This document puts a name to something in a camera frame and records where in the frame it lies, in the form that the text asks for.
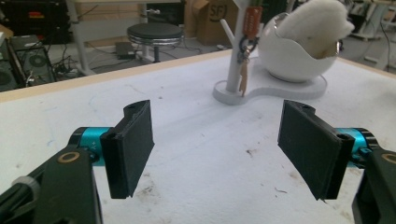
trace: floor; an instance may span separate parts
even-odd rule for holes
[[[350,61],[365,64],[368,66],[375,66],[375,63],[365,60],[365,58],[379,58],[384,52],[387,53],[389,49],[388,39],[392,39],[395,31],[390,29],[385,32],[378,32],[376,39],[362,40],[354,36],[348,36],[343,39],[344,49],[340,52],[340,57]],[[227,46],[204,46],[196,39],[185,39],[182,44],[177,47],[161,47],[160,58],[161,61],[169,61],[178,58],[190,57],[198,54],[205,54],[217,50],[227,49]],[[114,46],[94,47],[87,46],[87,56],[90,62],[91,69],[96,74],[110,72],[135,66],[147,64],[140,60],[119,60],[115,52]],[[49,59],[55,65],[62,65],[64,69],[59,69],[58,79],[64,80],[69,78],[80,77],[75,68],[75,63],[78,62],[78,52],[75,44],[67,45],[53,45],[49,48]],[[396,75],[396,69],[389,67],[384,68]]]

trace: cardboard box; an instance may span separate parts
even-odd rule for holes
[[[197,1],[201,0],[187,0],[184,7],[184,36],[187,38],[197,36],[198,12],[193,13],[193,6]]]
[[[6,38],[10,38],[14,36],[14,32],[9,30],[7,27],[3,26],[2,24],[0,24],[0,32],[3,32],[6,35]]]
[[[193,6],[198,13],[197,40],[203,45],[231,45],[220,20],[227,21],[231,30],[235,30],[238,7],[233,0],[200,0]]]
[[[93,5],[76,3],[76,12],[80,15],[81,21],[102,21],[102,20],[116,20],[129,19],[139,17],[139,8],[137,4],[105,4]],[[87,47],[101,47],[114,46],[116,42],[128,42],[128,37],[115,36],[107,39],[93,40],[87,42]]]

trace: cable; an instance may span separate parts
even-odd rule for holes
[[[168,55],[168,56],[170,56],[170,57],[172,57],[172,58],[174,58],[174,59],[178,59],[178,57],[176,57],[176,56],[174,56],[174,55],[172,55],[172,54],[170,54],[170,53],[163,52],[163,51],[160,51],[160,53],[166,54],[166,55]]]
[[[389,64],[390,64],[390,40],[388,38],[387,33],[385,32],[384,26],[382,25],[382,22],[379,23],[381,25],[381,30],[385,35],[385,38],[388,41],[388,62],[387,62],[387,72],[389,72]]]
[[[63,75],[66,76],[72,68],[70,66],[71,63],[75,64],[77,61],[72,59],[72,56],[69,55],[66,58],[62,58],[59,62],[52,64],[52,71],[55,75]]]
[[[34,178],[37,182],[41,182],[44,167],[45,163],[33,170],[29,176]],[[32,200],[32,191],[29,187],[22,184],[16,184],[10,187],[6,192],[0,195],[0,223],[7,220],[9,214]]]
[[[29,77],[26,78],[25,87],[29,87],[29,82],[30,82],[30,79],[32,78],[32,76],[33,76],[33,70],[31,69]]]
[[[56,31],[52,32],[51,34],[45,36],[45,37],[42,39],[43,42],[44,42],[44,41],[49,41],[48,48],[47,48],[47,52],[50,52],[50,47],[52,46],[53,37],[54,37],[56,34],[58,34],[58,33],[60,33],[60,32],[63,32],[64,30],[68,30],[69,28],[70,28],[70,23],[67,23],[66,25],[60,27],[59,29],[57,29]],[[61,35],[61,37],[62,37],[62,42],[63,42],[63,44],[66,45],[67,41],[64,39],[64,35]]]
[[[96,49],[97,51],[101,51],[101,52],[106,53],[106,54],[116,54],[116,53],[117,53],[117,52],[115,52],[115,51],[113,51],[113,52],[107,52],[107,51],[105,51],[105,50],[98,49],[97,47],[95,47],[94,45],[92,45],[90,42],[87,42],[87,44],[88,44],[91,48]]]
[[[67,51],[67,45],[64,44],[64,52],[62,52],[62,59],[64,59],[64,55],[66,54]]]
[[[99,61],[96,61],[96,62],[95,62],[95,59],[96,59],[96,58],[98,58],[98,57],[100,57],[100,56],[103,56],[103,55],[109,55],[109,54],[106,54],[106,53],[97,54],[97,55],[95,55],[95,56],[88,62],[88,64],[99,63],[99,62],[107,61],[107,60],[110,60],[110,59],[116,59],[115,55],[114,55],[114,54],[111,54],[111,56],[113,56],[112,58],[106,58],[106,59],[99,60]]]
[[[189,48],[189,47],[187,47],[187,44],[186,44],[186,37],[185,37],[185,36],[183,36],[183,44],[184,44],[185,49],[187,49],[187,50],[197,50],[197,51],[198,51],[198,54],[202,54],[202,49],[198,49],[198,48]]]
[[[93,69],[108,68],[108,67],[114,67],[114,66],[117,66],[117,65],[120,65],[120,64],[123,64],[123,63],[129,63],[129,62],[131,62],[131,61],[133,61],[133,60],[128,60],[128,61],[125,61],[125,62],[122,62],[122,63],[113,63],[113,64],[100,65],[100,66],[91,68],[91,70],[93,70]]]
[[[87,15],[88,13],[90,13],[90,12],[94,11],[94,10],[95,10],[97,7],[99,7],[99,5],[95,5],[95,6],[94,6],[94,7],[92,7],[90,10],[88,10],[88,11],[86,11],[86,12],[82,13],[81,15],[78,15],[78,16],[77,16],[77,18],[79,19],[79,18],[81,18],[81,17],[83,17],[83,16]]]

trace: white table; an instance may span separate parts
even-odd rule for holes
[[[150,99],[156,145],[134,197],[111,200],[105,168],[94,168],[105,223],[353,223],[361,171],[347,169],[338,200],[315,201],[277,146],[283,99],[229,106],[212,97],[229,61],[223,51],[0,93],[0,191],[76,128],[112,127],[124,106]],[[326,93],[301,102],[395,150],[396,78],[344,60],[324,76]]]
[[[98,39],[106,39],[110,37],[126,36],[128,27],[140,22],[148,22],[147,19],[147,3],[175,3],[180,0],[66,0],[67,9],[69,11],[71,27],[73,31],[74,41],[78,49],[78,58],[80,64],[78,70],[88,76],[93,75],[87,55],[85,52],[84,42]],[[141,9],[140,18],[128,18],[118,20],[99,20],[99,21],[81,21],[78,19],[75,3],[84,3],[94,5],[102,4],[138,4]],[[149,57],[149,49],[144,47],[142,52],[143,58]]]

